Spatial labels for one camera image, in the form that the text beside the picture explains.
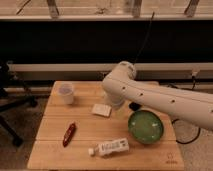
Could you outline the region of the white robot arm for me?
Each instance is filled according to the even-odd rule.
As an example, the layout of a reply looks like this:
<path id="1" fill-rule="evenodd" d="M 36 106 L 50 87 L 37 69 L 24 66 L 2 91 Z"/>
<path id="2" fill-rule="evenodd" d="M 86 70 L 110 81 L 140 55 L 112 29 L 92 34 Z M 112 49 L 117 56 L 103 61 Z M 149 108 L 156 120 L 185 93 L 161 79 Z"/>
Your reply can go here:
<path id="1" fill-rule="evenodd" d="M 213 94 L 138 82 L 135 77 L 135 66 L 122 61 L 103 79 L 112 105 L 128 99 L 213 131 Z"/>

